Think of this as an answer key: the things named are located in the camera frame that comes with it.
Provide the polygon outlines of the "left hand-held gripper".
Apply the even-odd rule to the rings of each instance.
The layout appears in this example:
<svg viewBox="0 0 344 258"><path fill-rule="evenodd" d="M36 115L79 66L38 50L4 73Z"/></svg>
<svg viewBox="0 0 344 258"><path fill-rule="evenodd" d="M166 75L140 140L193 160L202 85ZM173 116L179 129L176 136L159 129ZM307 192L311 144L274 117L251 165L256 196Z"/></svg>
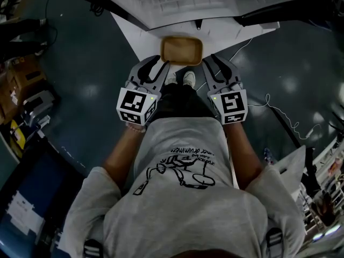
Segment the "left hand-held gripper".
<svg viewBox="0 0 344 258"><path fill-rule="evenodd" d="M170 69L170 62L167 61L154 79L150 79L149 74L159 59L159 55L150 56L131 69L125 87L120 89L116 106L121 121L145 126L155 113Z"/></svg>

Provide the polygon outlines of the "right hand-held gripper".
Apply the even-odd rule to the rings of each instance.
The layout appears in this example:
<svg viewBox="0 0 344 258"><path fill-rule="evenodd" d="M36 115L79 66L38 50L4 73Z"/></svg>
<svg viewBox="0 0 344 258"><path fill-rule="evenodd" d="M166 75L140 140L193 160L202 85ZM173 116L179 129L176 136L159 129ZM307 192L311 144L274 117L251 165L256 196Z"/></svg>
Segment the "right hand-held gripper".
<svg viewBox="0 0 344 258"><path fill-rule="evenodd" d="M210 90L207 96L217 112L219 121L222 125L245 121L248 113L247 93L243 88L237 67L221 56L211 54L211 58L219 67L224 83L230 84L218 89L219 82L209 63L202 60L202 69L206 84Z"/></svg>

